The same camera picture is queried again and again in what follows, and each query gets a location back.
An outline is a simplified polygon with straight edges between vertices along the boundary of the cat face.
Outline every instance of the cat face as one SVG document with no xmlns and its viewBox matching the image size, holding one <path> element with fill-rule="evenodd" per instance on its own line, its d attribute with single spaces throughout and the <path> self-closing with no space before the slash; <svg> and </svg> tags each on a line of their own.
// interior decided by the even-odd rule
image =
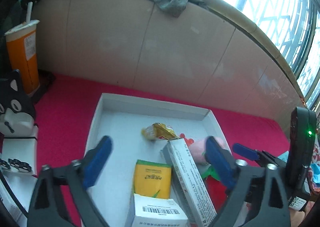
<svg viewBox="0 0 320 227">
<path fill-rule="evenodd" d="M 19 70 L 0 79 L 0 132 L 6 137 L 32 133 L 36 110 L 22 88 Z"/>
</svg>

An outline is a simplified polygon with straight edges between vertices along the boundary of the white straw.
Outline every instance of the white straw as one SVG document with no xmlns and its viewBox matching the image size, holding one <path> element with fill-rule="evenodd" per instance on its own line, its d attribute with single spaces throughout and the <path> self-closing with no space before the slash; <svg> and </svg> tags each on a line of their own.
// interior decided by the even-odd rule
<svg viewBox="0 0 320 227">
<path fill-rule="evenodd" d="M 29 24 L 31 20 L 31 10 L 32 10 L 32 2 L 28 3 L 28 8 L 27 8 L 27 17 L 26 17 L 26 23 Z"/>
</svg>

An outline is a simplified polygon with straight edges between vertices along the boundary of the white sticker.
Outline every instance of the white sticker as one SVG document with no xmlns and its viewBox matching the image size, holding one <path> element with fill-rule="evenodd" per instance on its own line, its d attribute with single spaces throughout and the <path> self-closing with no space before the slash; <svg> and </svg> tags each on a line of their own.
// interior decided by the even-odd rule
<svg viewBox="0 0 320 227">
<path fill-rule="evenodd" d="M 306 204 L 306 202 L 306 200 L 303 200 L 300 197 L 295 197 L 290 203 L 289 208 L 300 211 L 301 208 Z"/>
<path fill-rule="evenodd" d="M 27 61 L 36 53 L 36 32 L 24 39 L 24 49 L 26 51 Z"/>
</svg>

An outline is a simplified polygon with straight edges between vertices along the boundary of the label on cup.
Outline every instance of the label on cup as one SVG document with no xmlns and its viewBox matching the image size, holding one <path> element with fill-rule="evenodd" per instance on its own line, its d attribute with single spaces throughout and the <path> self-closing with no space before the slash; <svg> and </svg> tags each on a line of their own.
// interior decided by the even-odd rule
<svg viewBox="0 0 320 227">
<path fill-rule="evenodd" d="M 36 32 L 24 39 L 24 49 L 26 51 L 26 59 L 28 61 L 36 53 Z"/>
</svg>

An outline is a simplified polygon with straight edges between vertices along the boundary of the paper cup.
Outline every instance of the paper cup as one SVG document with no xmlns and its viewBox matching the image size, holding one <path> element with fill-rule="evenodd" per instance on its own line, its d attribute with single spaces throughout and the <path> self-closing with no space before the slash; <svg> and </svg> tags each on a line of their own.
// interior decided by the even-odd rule
<svg viewBox="0 0 320 227">
<path fill-rule="evenodd" d="M 22 23 L 4 34 L 11 67 L 20 70 L 23 89 L 31 95 L 39 87 L 36 57 L 36 25 L 39 22 Z"/>
</svg>

